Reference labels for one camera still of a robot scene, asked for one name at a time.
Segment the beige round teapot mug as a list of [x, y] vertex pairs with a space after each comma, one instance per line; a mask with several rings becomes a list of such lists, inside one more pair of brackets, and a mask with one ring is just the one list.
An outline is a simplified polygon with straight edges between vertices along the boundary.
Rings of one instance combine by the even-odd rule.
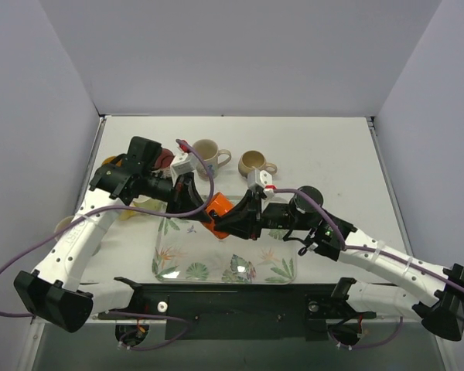
[[261, 152], [255, 150], [246, 151], [238, 162], [240, 175], [246, 179], [247, 175], [256, 168], [265, 170], [271, 175], [276, 175], [278, 172], [277, 165], [268, 162]]

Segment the orange mug black handle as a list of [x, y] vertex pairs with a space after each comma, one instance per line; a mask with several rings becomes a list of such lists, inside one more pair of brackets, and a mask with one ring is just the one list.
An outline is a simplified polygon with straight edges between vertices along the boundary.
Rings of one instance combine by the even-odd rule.
[[209, 222], [201, 224], [208, 229], [217, 239], [223, 240], [229, 236], [228, 233], [215, 229], [219, 219], [225, 216], [234, 207], [234, 204], [221, 192], [216, 193], [210, 204], [205, 208], [206, 214], [210, 218]]

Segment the cream coral pattern mug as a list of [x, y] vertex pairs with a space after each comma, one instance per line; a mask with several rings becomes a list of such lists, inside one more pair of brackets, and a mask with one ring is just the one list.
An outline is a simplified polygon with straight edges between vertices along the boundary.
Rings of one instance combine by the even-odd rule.
[[67, 216], [67, 217], [63, 218], [56, 225], [54, 232], [57, 233], [60, 230], [62, 230], [63, 228], [65, 228], [66, 226], [68, 226], [73, 221], [73, 219], [74, 219], [74, 216]]

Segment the floral leaf serving tray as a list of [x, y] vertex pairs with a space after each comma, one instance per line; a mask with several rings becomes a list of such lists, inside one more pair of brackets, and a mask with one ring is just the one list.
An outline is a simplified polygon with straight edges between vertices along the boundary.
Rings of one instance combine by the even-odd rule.
[[297, 276], [286, 230], [261, 231], [259, 240], [216, 238], [201, 223], [162, 218], [152, 273], [159, 281], [193, 284], [289, 284]]

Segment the lime green mug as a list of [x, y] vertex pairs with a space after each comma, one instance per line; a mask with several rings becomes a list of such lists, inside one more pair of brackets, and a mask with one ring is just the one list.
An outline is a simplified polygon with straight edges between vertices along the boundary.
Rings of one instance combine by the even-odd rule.
[[149, 197], [143, 197], [140, 196], [137, 199], [135, 199], [132, 204], [135, 207], [141, 208], [141, 209], [146, 209], [150, 211], [161, 211], [165, 203], [162, 201], [159, 201], [157, 199], [149, 198]]

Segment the yellow mug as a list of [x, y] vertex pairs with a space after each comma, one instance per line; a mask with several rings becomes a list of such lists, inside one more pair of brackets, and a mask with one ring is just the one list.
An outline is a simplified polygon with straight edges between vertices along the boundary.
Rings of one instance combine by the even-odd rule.
[[118, 220], [119, 221], [126, 221], [126, 220], [129, 220], [130, 218], [134, 217], [134, 216], [137, 216], [139, 214], [139, 212], [137, 211], [134, 211], [134, 210], [124, 210], [120, 213], [119, 217], [118, 217]]

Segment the blue butterfly mug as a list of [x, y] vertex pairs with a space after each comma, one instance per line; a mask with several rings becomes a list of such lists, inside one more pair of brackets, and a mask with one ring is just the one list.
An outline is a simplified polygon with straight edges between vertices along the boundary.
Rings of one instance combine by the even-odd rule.
[[106, 165], [106, 164], [109, 164], [109, 163], [115, 164], [116, 166], [120, 166], [121, 165], [121, 157], [118, 155], [118, 156], [111, 156], [109, 158], [106, 158], [102, 162], [102, 165]]

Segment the cream floral mug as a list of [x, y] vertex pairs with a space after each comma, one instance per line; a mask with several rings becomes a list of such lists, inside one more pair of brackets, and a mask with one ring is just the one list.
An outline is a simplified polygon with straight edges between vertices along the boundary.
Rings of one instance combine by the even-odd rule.
[[217, 177], [220, 168], [228, 164], [231, 160], [231, 152], [227, 149], [219, 149], [218, 144], [210, 139], [200, 139], [193, 144], [193, 148], [205, 162], [205, 167], [199, 165], [197, 168], [198, 176], [207, 180], [209, 171], [213, 178]]

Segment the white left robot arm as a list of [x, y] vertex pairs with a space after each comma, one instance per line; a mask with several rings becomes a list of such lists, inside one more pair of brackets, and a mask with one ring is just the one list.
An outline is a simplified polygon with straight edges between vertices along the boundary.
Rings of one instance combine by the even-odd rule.
[[170, 165], [172, 176], [154, 173], [162, 153], [156, 141], [134, 136], [126, 153], [98, 168], [91, 179], [77, 217], [32, 272], [21, 271], [14, 287], [26, 309], [67, 332], [78, 331], [93, 314], [117, 309], [126, 318], [142, 313], [142, 286], [124, 277], [90, 284], [82, 289], [81, 278], [112, 223], [139, 196], [167, 204], [160, 217], [209, 221], [194, 185], [194, 170], [206, 163], [187, 142]]

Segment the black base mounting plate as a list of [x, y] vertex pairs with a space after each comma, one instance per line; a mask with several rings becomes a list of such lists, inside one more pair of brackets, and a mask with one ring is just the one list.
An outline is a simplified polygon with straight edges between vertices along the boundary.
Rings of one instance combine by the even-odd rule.
[[190, 322], [185, 340], [277, 340], [304, 338], [322, 341], [327, 328], [358, 318], [374, 319], [372, 311], [358, 312], [341, 298], [333, 298], [334, 284], [144, 284], [128, 307], [103, 320], [157, 315], [165, 302], [171, 321], [165, 338], [177, 335]]

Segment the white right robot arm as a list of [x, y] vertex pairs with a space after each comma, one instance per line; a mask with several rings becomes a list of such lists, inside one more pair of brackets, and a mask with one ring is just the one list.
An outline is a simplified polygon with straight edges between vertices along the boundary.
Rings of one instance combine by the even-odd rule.
[[323, 208], [322, 193], [309, 185], [289, 189], [288, 203], [272, 203], [280, 194], [272, 185], [247, 190], [236, 205], [217, 194], [206, 212], [212, 231], [244, 240], [257, 240], [262, 230], [305, 231], [300, 256], [312, 251], [338, 263], [368, 271], [386, 282], [369, 284], [342, 278], [330, 296], [330, 307], [339, 316], [354, 312], [396, 315], [420, 321], [433, 335], [454, 342], [464, 333], [464, 267], [443, 267], [416, 259], [375, 240], [352, 223]]

